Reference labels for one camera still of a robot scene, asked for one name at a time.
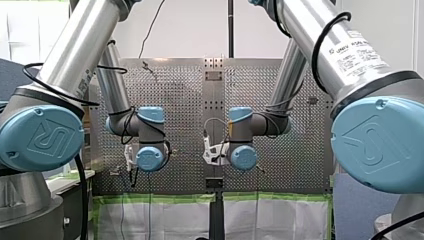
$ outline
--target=white wall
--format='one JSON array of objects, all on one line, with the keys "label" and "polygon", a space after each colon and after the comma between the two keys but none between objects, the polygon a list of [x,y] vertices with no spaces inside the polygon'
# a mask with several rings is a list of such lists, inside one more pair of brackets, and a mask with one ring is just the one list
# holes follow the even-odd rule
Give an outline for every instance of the white wall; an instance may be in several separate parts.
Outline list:
[{"label": "white wall", "polygon": [[424,2],[416,0],[415,51],[416,70],[424,77]]},{"label": "white wall", "polygon": [[419,1],[422,0],[341,0],[340,3],[343,10],[352,12],[353,26],[392,67],[417,70],[415,5]]},{"label": "white wall", "polygon": [[0,1],[0,58],[44,61],[68,16],[67,2]]},{"label": "white wall", "polygon": [[[156,13],[159,0],[134,5],[113,37],[121,57],[135,58]],[[235,57],[281,58],[288,39],[266,12],[247,0],[234,1]],[[166,0],[144,58],[228,57],[227,0]]]}]

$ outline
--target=ur logo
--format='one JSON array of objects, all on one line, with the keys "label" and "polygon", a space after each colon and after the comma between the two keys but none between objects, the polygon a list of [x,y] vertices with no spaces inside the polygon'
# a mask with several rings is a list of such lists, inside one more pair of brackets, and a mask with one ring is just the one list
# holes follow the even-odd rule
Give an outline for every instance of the ur logo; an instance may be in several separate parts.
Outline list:
[{"label": "ur logo", "polygon": [[74,129],[46,119],[38,125],[27,149],[51,157],[61,158],[74,134]]},{"label": "ur logo", "polygon": [[373,116],[343,134],[342,141],[366,172],[410,158],[411,153],[379,116]]}]

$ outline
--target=pegboard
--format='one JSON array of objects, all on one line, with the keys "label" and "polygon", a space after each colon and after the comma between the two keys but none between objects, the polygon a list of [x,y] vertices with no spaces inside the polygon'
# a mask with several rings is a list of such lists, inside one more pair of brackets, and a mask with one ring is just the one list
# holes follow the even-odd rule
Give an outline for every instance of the pegboard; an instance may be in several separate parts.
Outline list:
[{"label": "pegboard", "polygon": [[[225,111],[228,113],[236,106],[263,111],[271,98],[279,66],[279,60],[227,59]],[[332,154],[328,116],[332,101],[316,86],[310,70],[303,80],[302,90],[294,99],[291,131],[277,139],[254,137],[260,169],[241,173],[225,166],[226,191],[322,193],[330,190]]]},{"label": "pegboard", "polygon": [[[143,61],[153,73],[145,69]],[[124,80],[132,105],[164,108],[165,132],[174,151],[171,161],[160,172],[150,176],[140,172],[135,188],[129,187],[120,137],[111,135],[104,127],[108,116],[104,99],[98,83],[95,80],[92,82],[90,99],[101,103],[90,112],[93,126],[92,161],[95,162],[92,165],[97,168],[93,182],[95,194],[206,192],[205,177],[210,176],[210,166],[202,158],[202,136],[205,117],[211,117],[211,112],[205,108],[211,106],[209,103],[212,100],[213,103],[220,103],[222,108],[214,105],[212,113],[220,118],[225,118],[228,109],[233,106],[263,110],[271,97],[281,60],[223,59],[215,69],[222,71],[223,78],[212,85],[211,81],[205,81],[205,73],[211,70],[205,61],[121,60],[121,66],[128,69]],[[328,130],[326,125],[329,120],[326,116],[329,115],[331,102],[314,85],[311,76],[310,73],[306,75],[303,90],[295,100],[292,131],[277,140],[265,137],[254,139],[263,172],[252,170],[240,174],[230,166],[218,167],[219,171],[214,171],[214,174],[225,175],[225,190],[321,193],[329,189],[332,157],[328,154],[331,149],[324,141],[324,135]],[[318,98],[318,103],[309,104],[310,97]],[[214,131],[220,135],[222,127],[213,125]]]}]

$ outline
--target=blue joint cap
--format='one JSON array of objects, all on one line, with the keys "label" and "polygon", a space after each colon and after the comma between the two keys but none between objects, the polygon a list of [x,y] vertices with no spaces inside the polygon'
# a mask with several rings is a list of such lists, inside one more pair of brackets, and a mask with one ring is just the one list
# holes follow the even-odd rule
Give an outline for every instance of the blue joint cap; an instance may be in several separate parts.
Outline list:
[{"label": "blue joint cap", "polygon": [[331,144],[343,168],[371,188],[424,192],[424,105],[397,97],[368,97],[335,119]]},{"label": "blue joint cap", "polygon": [[136,155],[137,165],[144,172],[158,170],[164,162],[162,152],[155,147],[143,147]]},{"label": "blue joint cap", "polygon": [[256,150],[248,145],[240,146],[231,153],[231,164],[242,171],[254,168],[257,160]]},{"label": "blue joint cap", "polygon": [[161,107],[140,107],[137,116],[152,123],[164,123],[165,117]]},{"label": "blue joint cap", "polygon": [[50,171],[70,162],[84,143],[81,120],[66,108],[26,108],[0,127],[0,163],[17,171]]},{"label": "blue joint cap", "polygon": [[257,5],[261,5],[263,2],[263,0],[249,0],[249,3],[257,6]]},{"label": "blue joint cap", "polygon": [[233,107],[230,109],[229,117],[232,122],[240,122],[253,115],[251,107]]}]

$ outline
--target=green tape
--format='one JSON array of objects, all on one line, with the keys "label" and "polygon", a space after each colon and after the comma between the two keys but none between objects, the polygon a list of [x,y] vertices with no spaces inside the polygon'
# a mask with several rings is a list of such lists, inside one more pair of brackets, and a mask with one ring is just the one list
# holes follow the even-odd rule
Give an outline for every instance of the green tape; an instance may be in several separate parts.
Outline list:
[{"label": "green tape", "polygon": [[156,194],[125,194],[121,196],[99,196],[94,197],[95,204],[120,204],[124,203],[164,203],[164,204],[184,204],[184,203],[209,203],[213,200],[213,194],[195,195],[156,195]]},{"label": "green tape", "polygon": [[287,193],[268,193],[268,192],[243,192],[243,193],[224,193],[224,201],[255,201],[257,199],[269,200],[290,200],[306,202],[328,202],[331,200],[329,194],[287,194]]},{"label": "green tape", "polygon": [[100,215],[100,207],[102,205],[98,204],[98,202],[96,201],[95,198],[93,198],[93,210],[92,210],[92,214],[93,214],[93,231],[94,231],[94,240],[99,239],[99,215]]},{"label": "green tape", "polygon": [[[285,194],[269,192],[235,192],[224,193],[224,201],[256,201],[258,199],[290,200],[306,202],[327,202],[327,239],[331,239],[333,200],[331,194]],[[156,195],[156,194],[124,194],[116,196],[98,196],[93,198],[94,240],[98,239],[100,207],[105,204],[125,203],[162,203],[162,204],[190,204],[210,203],[214,200],[213,194],[195,195]]]}]

